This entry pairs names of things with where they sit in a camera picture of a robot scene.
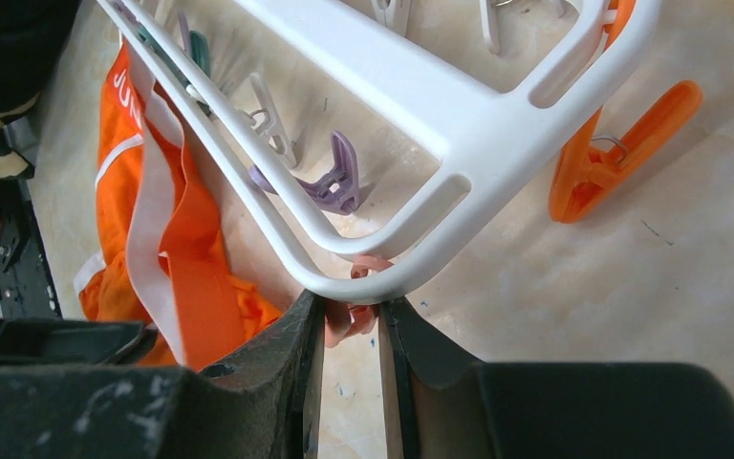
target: beige table surface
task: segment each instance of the beige table surface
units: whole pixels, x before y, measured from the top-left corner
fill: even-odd
[[[347,1],[370,11],[368,0]],[[576,225],[548,216],[550,162],[442,273],[409,296],[431,323],[480,358],[687,361],[709,368],[734,394],[734,1],[664,4],[650,55],[607,105],[600,130],[622,134],[685,78],[705,92],[696,118]],[[330,166],[331,130],[353,142],[362,183],[372,192],[356,215],[332,218],[343,234],[379,228],[436,169],[424,151],[227,0],[162,1],[157,17],[174,32],[176,8],[208,37],[214,79],[231,103],[256,108],[246,75],[264,75],[303,157],[298,175],[312,178]],[[505,91],[575,17],[558,19],[547,2],[519,0],[504,11],[503,52],[495,56],[483,45],[476,1],[415,0],[408,38]],[[33,120],[41,150],[30,188],[68,317],[82,317],[72,279],[99,249],[98,97],[117,49],[116,28],[95,2],[83,2]],[[539,135],[537,127],[532,135]],[[288,307],[301,287],[197,150],[224,211],[233,270]],[[346,263],[304,241],[327,273],[346,275]],[[320,457],[386,454],[371,338],[350,339],[326,355]]]

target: orange and white vest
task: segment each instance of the orange and white vest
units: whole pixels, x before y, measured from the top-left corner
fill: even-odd
[[[90,320],[144,320],[160,331],[140,364],[195,370],[226,356],[280,316],[234,277],[221,216],[184,128],[132,49],[122,46],[102,88],[97,229],[102,252],[75,279]]]

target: orange garment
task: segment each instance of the orange garment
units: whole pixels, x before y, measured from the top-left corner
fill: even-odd
[[[160,331],[141,364],[200,370],[280,312],[230,271],[220,211],[184,129],[133,50],[102,88],[97,229],[102,253],[75,279],[90,320],[144,320]]]

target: floor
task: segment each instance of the floor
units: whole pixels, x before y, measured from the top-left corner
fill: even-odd
[[[346,0],[370,12],[368,0]],[[148,1],[146,6],[155,9]],[[175,31],[183,8],[212,47],[213,78],[231,103],[254,109],[245,81],[264,75],[303,157],[298,175],[330,165],[329,135],[356,146],[373,189],[343,234],[386,222],[437,164],[228,0],[162,0]],[[501,56],[483,45],[476,2],[415,0],[408,38],[483,83],[513,88],[572,26],[547,2],[503,14]],[[51,90],[33,120],[41,132],[31,183],[61,306],[81,317],[72,279],[99,249],[94,210],[97,106],[118,34],[84,2]],[[695,79],[705,104],[657,156],[582,223],[547,212],[548,164],[438,276],[409,297],[434,325],[489,361],[688,361],[734,395],[734,0],[664,2],[650,55],[615,96],[601,131],[622,134],[676,81]],[[233,270],[287,307],[300,287],[283,271],[248,212],[205,153],[206,182],[224,211]],[[330,274],[348,266],[313,251]],[[326,355],[320,457],[386,454],[373,337]]]

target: scratch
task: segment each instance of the scratch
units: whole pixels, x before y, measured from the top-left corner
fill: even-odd
[[[640,220],[640,223],[642,223],[643,226],[645,226],[649,231],[651,231],[656,237],[659,237],[659,233],[654,231],[653,228],[649,227],[648,224],[645,223],[645,220]]]

